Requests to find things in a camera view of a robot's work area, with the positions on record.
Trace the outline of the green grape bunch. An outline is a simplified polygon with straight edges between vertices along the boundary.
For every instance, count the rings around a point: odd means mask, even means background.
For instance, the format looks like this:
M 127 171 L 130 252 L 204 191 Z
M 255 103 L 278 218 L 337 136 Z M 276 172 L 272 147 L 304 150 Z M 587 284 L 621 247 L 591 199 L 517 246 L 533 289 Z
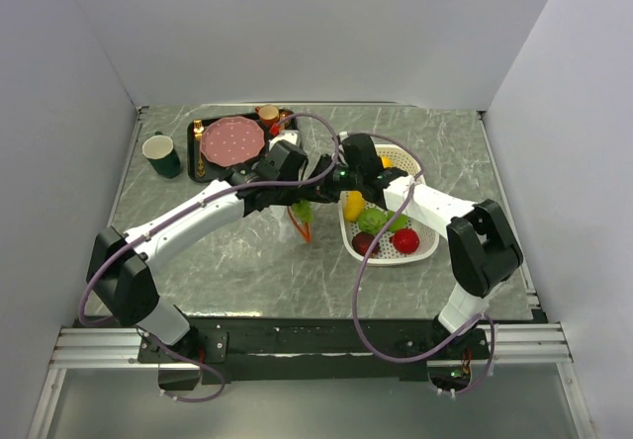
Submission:
M 310 223 L 313 221 L 313 206 L 312 203 L 307 200 L 301 200 L 293 204 L 291 211 L 297 221 L 302 223 Z

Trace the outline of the yellow corn cob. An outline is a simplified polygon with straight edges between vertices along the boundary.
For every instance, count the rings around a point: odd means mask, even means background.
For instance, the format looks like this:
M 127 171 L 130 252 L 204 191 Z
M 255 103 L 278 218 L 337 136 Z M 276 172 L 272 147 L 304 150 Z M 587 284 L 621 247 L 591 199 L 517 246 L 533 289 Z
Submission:
M 366 201 L 358 191 L 350 191 L 343 208 L 343 217 L 347 222 L 356 222 L 365 211 Z

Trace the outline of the clear zip top bag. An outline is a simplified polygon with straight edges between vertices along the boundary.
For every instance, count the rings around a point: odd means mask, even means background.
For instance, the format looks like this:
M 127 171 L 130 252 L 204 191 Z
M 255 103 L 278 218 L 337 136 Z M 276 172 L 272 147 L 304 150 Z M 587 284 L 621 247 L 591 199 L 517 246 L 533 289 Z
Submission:
M 273 206 L 253 212 L 242 225 L 245 229 L 243 255 L 252 268 L 288 265 L 297 250 L 309 245 L 305 227 L 300 221 L 300 228 L 296 227 L 286 207 Z

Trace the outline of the green round cabbage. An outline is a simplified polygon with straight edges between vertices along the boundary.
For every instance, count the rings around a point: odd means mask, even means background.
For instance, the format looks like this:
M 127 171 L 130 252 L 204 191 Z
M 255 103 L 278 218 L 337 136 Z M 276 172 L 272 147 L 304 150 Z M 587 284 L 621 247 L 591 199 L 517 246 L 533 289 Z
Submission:
M 361 231 L 376 235 L 387 223 L 387 214 L 378 208 L 367 208 L 359 215 L 356 223 Z

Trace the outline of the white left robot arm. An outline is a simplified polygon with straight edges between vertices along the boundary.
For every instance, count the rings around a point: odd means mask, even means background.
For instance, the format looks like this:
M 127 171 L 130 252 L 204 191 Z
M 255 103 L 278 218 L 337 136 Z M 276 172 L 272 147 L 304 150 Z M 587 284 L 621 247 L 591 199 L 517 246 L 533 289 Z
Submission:
M 154 274 L 218 228 L 270 206 L 296 203 L 307 161 L 298 146 L 280 140 L 254 165 L 224 170 L 199 194 L 163 216 L 125 233 L 103 229 L 95 239 L 86 291 L 96 294 L 120 325 L 156 337 L 170 359 L 199 359 L 203 342 L 198 330 L 161 297 Z

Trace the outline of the green star fruit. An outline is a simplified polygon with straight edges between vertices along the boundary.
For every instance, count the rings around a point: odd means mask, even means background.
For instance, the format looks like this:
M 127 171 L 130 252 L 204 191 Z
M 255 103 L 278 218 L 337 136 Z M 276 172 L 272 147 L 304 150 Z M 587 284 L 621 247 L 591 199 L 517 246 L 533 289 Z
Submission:
M 401 229 L 407 228 L 409 217 L 406 215 L 398 215 L 388 228 L 389 232 L 395 233 Z

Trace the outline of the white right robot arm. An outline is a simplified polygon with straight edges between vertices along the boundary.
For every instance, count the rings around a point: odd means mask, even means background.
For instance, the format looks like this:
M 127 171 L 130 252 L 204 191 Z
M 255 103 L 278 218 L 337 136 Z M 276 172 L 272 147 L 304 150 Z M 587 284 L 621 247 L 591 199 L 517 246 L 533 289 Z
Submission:
M 488 308 L 500 283 L 523 263 L 523 253 L 499 203 L 457 199 L 430 188 L 400 168 L 386 168 L 374 142 L 354 133 L 342 142 L 343 161 L 332 165 L 324 155 L 311 175 L 311 201 L 334 202 L 340 194 L 358 191 L 382 209 L 400 212 L 436 231 L 449 247 L 456 285 L 438 315 L 443 326 L 432 335 L 434 350 L 455 358 L 468 344 L 462 325 Z

